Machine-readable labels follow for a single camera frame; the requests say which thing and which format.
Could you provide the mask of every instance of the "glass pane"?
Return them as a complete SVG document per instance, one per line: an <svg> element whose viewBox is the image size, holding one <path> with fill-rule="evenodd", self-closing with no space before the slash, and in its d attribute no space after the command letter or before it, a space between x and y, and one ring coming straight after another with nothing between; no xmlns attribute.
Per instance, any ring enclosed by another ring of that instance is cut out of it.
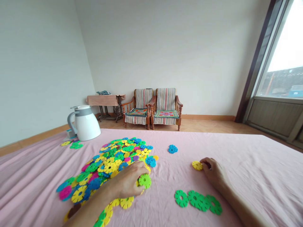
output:
<svg viewBox="0 0 303 227"><path fill-rule="evenodd" d="M294 0L257 96L303 99L303 0Z"/></svg>

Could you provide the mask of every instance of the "white wall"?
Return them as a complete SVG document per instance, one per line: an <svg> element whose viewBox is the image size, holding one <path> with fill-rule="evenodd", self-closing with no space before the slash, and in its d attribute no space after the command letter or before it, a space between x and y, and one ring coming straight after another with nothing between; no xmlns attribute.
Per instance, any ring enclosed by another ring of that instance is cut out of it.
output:
<svg viewBox="0 0 303 227"><path fill-rule="evenodd" d="M72 0L0 2L0 147L67 124L94 94Z"/></svg>
<svg viewBox="0 0 303 227"><path fill-rule="evenodd" d="M75 0L94 87L175 87L183 114L236 115L270 0Z"/></svg>

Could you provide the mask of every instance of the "bed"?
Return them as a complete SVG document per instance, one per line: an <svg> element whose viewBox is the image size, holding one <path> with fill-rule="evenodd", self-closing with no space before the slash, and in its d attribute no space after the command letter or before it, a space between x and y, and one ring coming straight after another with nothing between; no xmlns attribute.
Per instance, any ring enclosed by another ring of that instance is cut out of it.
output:
<svg viewBox="0 0 303 227"><path fill-rule="evenodd" d="M213 157L227 170L235 189L273 226L303 225L303 154L262 135L102 129L80 149L62 147L60 133L0 158L0 226L62 226L71 200L57 187L76 176L103 144L137 137L154 147L157 166L151 187L132 206L115 207L107 226L241 226L224 198L193 161ZM170 154L174 144L178 152ZM180 208L176 190L210 194L221 203L220 216L191 205Z"/></svg>

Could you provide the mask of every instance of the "hand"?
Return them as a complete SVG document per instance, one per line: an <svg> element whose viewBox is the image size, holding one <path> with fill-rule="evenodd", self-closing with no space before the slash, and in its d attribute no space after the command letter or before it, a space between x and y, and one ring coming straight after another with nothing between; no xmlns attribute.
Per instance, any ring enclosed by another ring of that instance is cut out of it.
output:
<svg viewBox="0 0 303 227"><path fill-rule="evenodd" d="M113 200L140 195L145 187L137 187L136 181L145 173L149 174L149 171L145 168L144 162L135 161L120 171L117 176L106 182L104 186L111 189Z"/></svg>
<svg viewBox="0 0 303 227"><path fill-rule="evenodd" d="M226 189L231 188L231 184L224 168L216 160L213 158L203 158L201 159L200 163L203 165L203 170L209 182L220 193L223 193Z"/></svg>

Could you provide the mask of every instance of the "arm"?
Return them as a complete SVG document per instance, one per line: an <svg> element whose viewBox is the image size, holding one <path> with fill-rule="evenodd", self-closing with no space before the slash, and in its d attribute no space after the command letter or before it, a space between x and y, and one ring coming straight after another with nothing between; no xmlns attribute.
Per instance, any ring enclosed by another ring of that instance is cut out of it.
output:
<svg viewBox="0 0 303 227"><path fill-rule="evenodd" d="M144 186L136 186L136 180L144 173L149 174L142 161L135 161L103 184L80 210L65 223L64 227L93 226L105 207L117 198L140 195Z"/></svg>
<svg viewBox="0 0 303 227"><path fill-rule="evenodd" d="M200 161L206 177L235 210L245 227L269 227L265 219L236 193L223 167L213 158Z"/></svg>

